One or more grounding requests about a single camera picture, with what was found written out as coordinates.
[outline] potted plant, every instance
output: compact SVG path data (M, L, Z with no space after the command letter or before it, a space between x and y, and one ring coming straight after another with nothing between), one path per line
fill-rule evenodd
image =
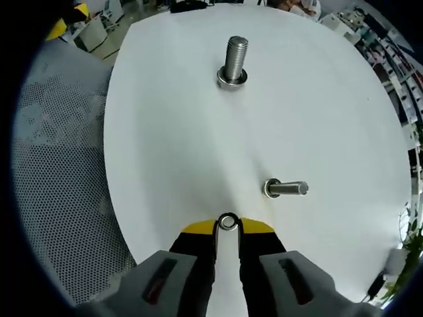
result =
M422 229L417 229L417 219L410 224L408 229L409 237L405 240L403 248L407 249L408 255L405 260L405 266L401 274L398 276L398 279L395 283L390 283L387 285L388 291L382 297L382 299L389 300L395 294L397 294L410 279L416 268L419 264L420 255L423 252L423 236Z

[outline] white round table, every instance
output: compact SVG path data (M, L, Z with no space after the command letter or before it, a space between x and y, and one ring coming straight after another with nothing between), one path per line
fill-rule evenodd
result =
M249 40L248 80L216 85L230 36ZM137 263L188 224L224 212L265 221L361 300L399 239L410 199L395 110L345 39L266 7L216 5L131 26L114 66L104 122L106 174ZM263 182L306 181L275 200ZM219 234L208 316L246 316L237 234Z

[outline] bolt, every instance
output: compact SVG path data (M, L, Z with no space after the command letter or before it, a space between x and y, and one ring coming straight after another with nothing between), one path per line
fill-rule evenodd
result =
M247 80L243 65L248 46L249 41L240 36L232 36L229 39L225 65L217 72L217 83L221 88L234 90Z
M277 198L280 195L305 195L308 191L306 182L281 183L275 178L265 181L263 186L264 195L269 198Z

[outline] gray mesh surface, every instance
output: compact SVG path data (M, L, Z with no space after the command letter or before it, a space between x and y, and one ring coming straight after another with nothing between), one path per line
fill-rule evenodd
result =
M103 156L111 68L46 42L22 86L12 173L22 224L74 304L99 298L135 265L114 216Z

